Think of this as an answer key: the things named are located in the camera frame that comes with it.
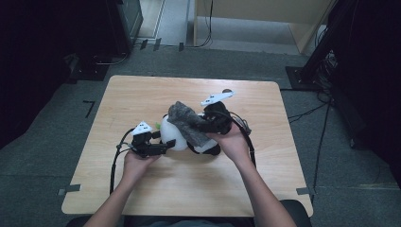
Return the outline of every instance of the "wooden tabletop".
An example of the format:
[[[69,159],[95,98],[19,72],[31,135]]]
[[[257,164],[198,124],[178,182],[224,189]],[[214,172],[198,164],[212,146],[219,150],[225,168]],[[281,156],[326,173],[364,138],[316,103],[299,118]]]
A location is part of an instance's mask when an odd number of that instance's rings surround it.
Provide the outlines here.
[[[224,89],[235,95],[223,102],[230,112],[248,121],[255,148],[257,170],[279,200],[300,201],[307,213],[313,209],[308,195],[298,195],[305,179],[274,82],[113,76],[101,100],[68,192],[62,204],[65,214],[93,214],[108,198],[115,146],[124,133],[145,120],[155,129],[176,101],[201,113],[210,94]],[[115,185],[123,168],[117,161]],[[124,215],[252,217],[253,210],[235,165],[219,156],[168,150],[148,169],[132,191]]]

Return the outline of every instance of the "person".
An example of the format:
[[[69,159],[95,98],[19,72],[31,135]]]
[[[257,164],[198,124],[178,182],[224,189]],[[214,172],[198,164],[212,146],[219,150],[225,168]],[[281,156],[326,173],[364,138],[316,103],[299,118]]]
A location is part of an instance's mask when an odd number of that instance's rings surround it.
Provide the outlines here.
[[[252,204],[256,225],[296,226],[286,208],[273,195],[269,187],[257,172],[250,159],[248,145],[238,126],[233,123],[232,129],[225,135],[207,133],[207,136],[216,140],[220,144],[221,149],[227,157],[234,162],[238,169]],[[129,151],[125,156],[124,171],[120,183],[110,197],[106,199],[84,226],[115,226],[121,216],[131,191],[144,176],[147,168],[159,158],[160,156],[150,156],[146,159],[142,159],[132,151]],[[196,226],[214,226],[210,225],[212,223],[208,221],[202,223],[203,225]],[[195,226],[189,224],[190,222],[186,222],[185,225],[177,226]]]

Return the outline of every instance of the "light floor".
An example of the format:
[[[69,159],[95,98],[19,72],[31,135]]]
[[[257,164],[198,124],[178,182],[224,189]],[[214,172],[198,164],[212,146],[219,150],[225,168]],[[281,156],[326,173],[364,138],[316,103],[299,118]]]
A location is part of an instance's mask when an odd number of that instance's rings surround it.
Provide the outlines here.
[[[162,39],[161,44],[193,46],[194,0],[141,0],[144,23],[138,41]],[[207,38],[209,18],[198,17],[196,45]],[[212,18],[210,49],[300,55],[287,23]],[[305,52],[315,49],[312,41]]]

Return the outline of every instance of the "gray towel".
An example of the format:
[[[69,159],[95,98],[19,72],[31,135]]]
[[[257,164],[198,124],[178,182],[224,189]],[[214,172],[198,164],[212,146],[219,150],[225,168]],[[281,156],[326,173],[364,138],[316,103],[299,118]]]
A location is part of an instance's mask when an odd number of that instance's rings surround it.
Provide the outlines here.
[[[183,138],[194,147],[203,147],[210,140],[205,133],[195,127],[197,123],[205,122],[205,120],[180,101],[168,109],[167,121],[175,125]]]

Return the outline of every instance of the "table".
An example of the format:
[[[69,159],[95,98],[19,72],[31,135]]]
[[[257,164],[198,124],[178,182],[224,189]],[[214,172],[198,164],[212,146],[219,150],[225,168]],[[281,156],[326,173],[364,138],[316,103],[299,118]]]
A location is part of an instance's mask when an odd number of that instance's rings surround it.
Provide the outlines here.
[[[81,189],[67,193],[62,211],[93,214],[108,198],[115,146],[128,129],[142,120],[153,127],[177,100],[200,113],[201,101],[226,88],[235,91],[223,101],[227,109],[246,119],[253,130],[251,139],[262,178],[280,200],[300,201],[311,216],[309,196],[296,191],[305,188],[305,179],[276,83],[137,76],[110,79],[71,181],[80,183]],[[121,179],[123,161],[120,155],[115,185]],[[223,152],[215,157],[187,149],[168,150],[149,168],[123,214],[252,217],[253,210],[235,165]]]
[[[289,23],[300,53],[305,53],[319,27],[337,0],[216,0],[213,17]],[[195,1],[194,44],[197,44],[198,16],[209,17],[212,0]]]

